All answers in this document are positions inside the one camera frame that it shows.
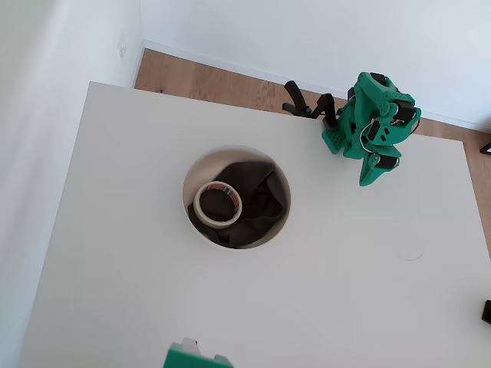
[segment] white table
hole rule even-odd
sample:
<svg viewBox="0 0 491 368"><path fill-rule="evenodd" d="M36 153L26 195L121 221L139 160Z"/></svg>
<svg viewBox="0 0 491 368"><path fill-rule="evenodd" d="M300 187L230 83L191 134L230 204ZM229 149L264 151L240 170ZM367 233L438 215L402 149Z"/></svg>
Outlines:
<svg viewBox="0 0 491 368"><path fill-rule="evenodd" d="M414 135L361 188L320 120L92 84L20 366L161 367L170 344L238 368L490 367L491 267L461 142ZM242 144L292 207L263 246L211 245L188 168ZM416 261L402 248L424 245Z"/></svg>

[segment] circular hole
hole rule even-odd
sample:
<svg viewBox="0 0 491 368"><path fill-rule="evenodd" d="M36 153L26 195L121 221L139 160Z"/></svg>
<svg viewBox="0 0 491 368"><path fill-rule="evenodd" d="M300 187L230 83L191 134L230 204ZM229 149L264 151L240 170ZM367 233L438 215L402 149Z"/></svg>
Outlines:
<svg viewBox="0 0 491 368"><path fill-rule="evenodd" d="M193 200L199 189L212 182L215 178L230 164L243 162L262 162L272 163L275 166L275 173L278 176L283 192L285 193L285 211L283 216L259 239L254 242L233 247L234 249L250 249L269 242L283 228L288 218L291 203L291 193L288 181L282 169L276 162L265 153L247 146L223 146L212 149L208 153L198 158L198 160L189 169L183 184L183 206L188 215L188 208L193 204ZM193 223L189 224L198 231Z"/></svg>

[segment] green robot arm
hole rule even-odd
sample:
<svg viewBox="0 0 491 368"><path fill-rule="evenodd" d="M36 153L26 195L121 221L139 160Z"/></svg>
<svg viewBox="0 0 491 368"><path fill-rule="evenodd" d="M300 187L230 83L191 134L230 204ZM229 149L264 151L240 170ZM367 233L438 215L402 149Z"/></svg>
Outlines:
<svg viewBox="0 0 491 368"><path fill-rule="evenodd" d="M295 82L288 83L290 92ZM306 106L296 111L286 104L285 110L314 119L324 111L324 141L333 153L344 148L343 156L363 159L360 185L367 186L399 165L401 154L394 144L408 138L421 118L421 109L414 104L412 96L402 94L388 77L364 72L348 91L348 103L336 114L330 94L322 95L311 113L305 113L311 111Z"/></svg>

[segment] tape roll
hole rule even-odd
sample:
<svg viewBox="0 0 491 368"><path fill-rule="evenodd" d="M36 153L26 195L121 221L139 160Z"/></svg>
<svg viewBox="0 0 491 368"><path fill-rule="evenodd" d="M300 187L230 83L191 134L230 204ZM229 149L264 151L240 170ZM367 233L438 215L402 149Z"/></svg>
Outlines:
<svg viewBox="0 0 491 368"><path fill-rule="evenodd" d="M235 208L235 213L229 221L215 221L205 215L205 212L203 212L203 210L201 209L199 199L201 198L203 192L207 190L221 190L229 195L230 200L232 201ZM208 182L207 184L199 188L197 194L194 197L193 208L198 219L206 226L209 226L210 228L228 228L231 224L239 219L240 214L242 213L242 200L240 199L237 191L229 184L225 182Z"/></svg>

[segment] black fabric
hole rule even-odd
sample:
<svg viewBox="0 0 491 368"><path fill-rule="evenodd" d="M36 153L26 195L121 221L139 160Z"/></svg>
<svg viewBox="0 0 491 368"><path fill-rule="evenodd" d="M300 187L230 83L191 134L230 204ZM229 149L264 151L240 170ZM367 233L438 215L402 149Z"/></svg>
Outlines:
<svg viewBox="0 0 491 368"><path fill-rule="evenodd" d="M271 163L245 162L227 166L215 180L226 182L242 200L240 218L228 228L210 228L204 225L188 206L189 219L209 240L227 248L240 248L262 238L285 214L286 197L275 165ZM205 214L220 214L217 203L208 202L201 207Z"/></svg>
<svg viewBox="0 0 491 368"><path fill-rule="evenodd" d="M229 221L236 213L230 196L222 190L206 190L199 198L199 205L205 209L205 215L215 221Z"/></svg>

